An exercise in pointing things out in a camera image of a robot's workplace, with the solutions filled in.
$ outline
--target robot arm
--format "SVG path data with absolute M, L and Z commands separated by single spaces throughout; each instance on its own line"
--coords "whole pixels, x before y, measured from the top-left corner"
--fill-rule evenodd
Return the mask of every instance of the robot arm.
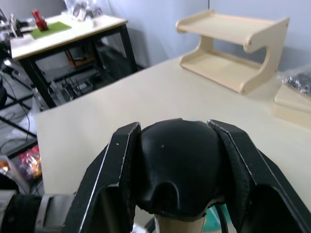
M 43 197 L 28 221 L 34 232 L 129 233 L 137 204 L 155 214 L 160 233 L 199 233 L 207 208 L 218 203 L 226 203 L 238 233 L 311 232 L 311 214 L 280 169 L 246 132 L 215 120 L 119 128 L 66 198 L 71 205 L 56 208 L 64 204 Z

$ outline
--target black table frame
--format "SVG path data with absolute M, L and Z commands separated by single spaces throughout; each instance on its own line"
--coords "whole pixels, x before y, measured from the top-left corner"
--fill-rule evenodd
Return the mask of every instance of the black table frame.
M 37 66 L 36 61 L 43 59 L 45 57 L 63 52 L 65 50 L 74 48 L 74 47 L 78 47 L 81 45 L 91 43 L 93 46 L 93 50 L 95 52 L 94 55 L 95 55 L 96 63 L 99 67 L 102 67 L 101 59 L 96 50 L 95 42 L 105 36 L 113 35 L 116 33 L 120 33 L 121 35 L 125 54 L 126 54 L 127 59 L 129 60 L 129 65 L 130 65 L 132 73 L 137 72 L 137 65 L 136 65 L 136 61 L 135 61 L 135 57 L 134 57 L 134 53 L 133 53 L 133 49 L 132 49 L 132 45 L 131 45 L 131 41 L 130 41 L 130 37 L 127 31 L 126 24 L 120 25 L 118 27 L 112 28 L 104 32 L 99 32 L 97 34 L 90 35 L 86 38 L 82 38 L 77 41 L 69 42 L 68 44 L 61 45 L 57 48 L 51 48 L 39 54 L 31 55 L 29 57 L 20 59 L 19 62 L 25 69 L 25 72 L 27 73 L 31 81 L 33 82 L 34 86 L 38 89 L 38 92 L 42 96 L 43 100 L 46 102 L 47 106 L 49 108 L 53 108 L 53 107 L 56 107 L 56 104 L 49 94 L 49 91 L 48 91 L 49 84 L 46 81 L 41 70 Z

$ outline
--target floor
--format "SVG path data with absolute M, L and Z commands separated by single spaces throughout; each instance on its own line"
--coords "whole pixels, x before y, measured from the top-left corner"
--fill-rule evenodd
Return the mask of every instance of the floor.
M 106 71 L 102 73 L 100 77 L 97 77 L 97 80 L 94 84 L 95 89 L 104 87 L 130 74 L 127 59 L 125 59 L 120 53 L 104 45 L 99 48 L 99 52 L 102 56 Z M 18 70 L 21 72 L 22 77 L 27 77 L 27 75 L 24 74 L 22 68 L 18 68 Z M 65 64 L 62 67 L 44 70 L 44 72 L 47 81 L 51 81 L 52 78 L 65 75 L 71 70 L 71 66 L 69 64 Z M 91 69 L 79 75 L 73 76 L 71 79 L 74 82 L 77 80 L 79 83 L 83 83 L 85 80 L 88 80 L 89 77 L 96 74 L 98 74 L 97 70 Z M 6 79 L 8 83 L 5 82 L 4 86 L 8 94 L 12 96 L 16 95 L 17 99 L 31 94 L 31 91 L 27 90 L 19 83 L 13 81 L 9 76 L 6 76 Z M 33 100 L 28 100 L 24 103 L 28 106 L 32 106 Z M 22 109 L 19 105 L 14 105 L 10 108 L 0 111 L 0 116 L 10 119 L 16 124 L 21 123 L 22 121 L 23 127 L 28 129 L 29 124 L 26 114 L 28 114 L 28 110 Z M 30 119 L 30 122 L 30 128 L 35 127 L 34 121 L 32 119 Z M 8 151 L 19 145 L 22 145 L 25 142 L 25 136 L 26 135 L 23 133 L 21 134 L 20 131 L 15 130 L 14 128 L 0 122 L 0 154 L 2 153 L 5 155 Z

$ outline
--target white table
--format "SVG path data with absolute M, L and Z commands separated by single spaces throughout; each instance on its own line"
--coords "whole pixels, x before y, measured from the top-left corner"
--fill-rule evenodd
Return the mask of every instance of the white table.
M 87 22 L 77 22 L 68 15 L 60 15 L 47 19 L 47 23 L 62 22 L 71 29 L 54 33 L 34 40 L 30 34 L 24 38 L 11 40 L 12 58 L 19 61 L 25 69 L 27 75 L 32 80 L 42 98 L 50 108 L 55 107 L 55 103 L 49 95 L 48 83 L 46 82 L 41 70 L 36 65 L 36 61 L 47 56 L 68 50 L 70 48 L 92 44 L 95 51 L 95 59 L 99 67 L 102 67 L 99 55 L 96 52 L 94 42 L 102 37 L 115 33 L 120 33 L 126 57 L 129 60 L 131 71 L 137 71 L 137 66 L 128 35 L 127 20 L 111 16 L 100 16 L 94 19 L 94 27 Z
M 170 60 L 36 118 L 47 193 L 73 193 L 120 126 L 170 118 L 216 119 L 245 130 L 311 210 L 311 131 L 271 116 L 280 87 L 271 79 L 243 96 Z

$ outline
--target black rubber cover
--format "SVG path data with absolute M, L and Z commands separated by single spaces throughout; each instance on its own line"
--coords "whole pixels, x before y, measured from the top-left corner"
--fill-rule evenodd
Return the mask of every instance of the black rubber cover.
M 173 119 L 145 128 L 135 155 L 135 197 L 151 214 L 194 221 L 223 198 L 226 151 L 203 122 Z

